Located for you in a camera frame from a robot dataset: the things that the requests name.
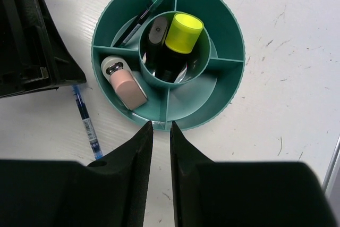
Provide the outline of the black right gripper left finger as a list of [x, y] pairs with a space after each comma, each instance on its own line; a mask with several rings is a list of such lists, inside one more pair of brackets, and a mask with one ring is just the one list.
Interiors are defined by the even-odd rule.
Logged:
[[153, 127], [84, 166], [1, 160], [1, 226], [142, 226]]

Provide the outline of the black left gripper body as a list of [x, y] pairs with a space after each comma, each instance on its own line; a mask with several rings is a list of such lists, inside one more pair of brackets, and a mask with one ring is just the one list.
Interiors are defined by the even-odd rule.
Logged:
[[1, 97], [86, 83], [45, 0], [1, 0]]

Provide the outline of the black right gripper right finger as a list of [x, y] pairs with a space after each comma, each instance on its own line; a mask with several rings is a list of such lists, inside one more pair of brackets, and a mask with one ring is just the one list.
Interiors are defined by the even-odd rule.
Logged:
[[178, 125], [170, 131], [176, 226], [336, 226], [302, 162], [214, 162]]

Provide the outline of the blue clear gel pen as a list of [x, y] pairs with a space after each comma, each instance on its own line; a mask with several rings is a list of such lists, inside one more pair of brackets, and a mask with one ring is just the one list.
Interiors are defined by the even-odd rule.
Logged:
[[92, 152], [94, 154], [95, 159], [100, 159], [103, 157], [103, 152], [101, 150], [94, 125], [91, 121], [91, 118], [89, 116], [87, 107], [82, 99], [81, 93], [80, 93], [80, 88], [78, 85], [73, 85], [72, 86], [72, 91], [73, 91], [73, 96], [75, 98], [75, 102], [78, 108], [78, 111], [81, 116], [82, 123], [84, 125]]

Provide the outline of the pink white small stapler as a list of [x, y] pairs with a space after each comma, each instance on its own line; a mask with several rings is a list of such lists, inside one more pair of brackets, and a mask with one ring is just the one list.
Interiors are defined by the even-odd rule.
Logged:
[[101, 71], [128, 110], [132, 111], [147, 102], [145, 91], [124, 59], [117, 55], [106, 57], [101, 63]]

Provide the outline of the black green highlighter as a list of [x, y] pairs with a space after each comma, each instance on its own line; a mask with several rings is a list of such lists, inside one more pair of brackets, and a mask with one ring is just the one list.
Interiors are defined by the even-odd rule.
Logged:
[[155, 69], [158, 56], [162, 50], [168, 31], [168, 19], [164, 16], [157, 17], [147, 36], [146, 66]]

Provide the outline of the black yellow highlighter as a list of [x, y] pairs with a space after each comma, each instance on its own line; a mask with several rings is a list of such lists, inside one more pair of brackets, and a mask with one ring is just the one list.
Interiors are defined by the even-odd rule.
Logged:
[[160, 52], [155, 76], [165, 82], [174, 83], [187, 61], [204, 28], [197, 17], [177, 12]]

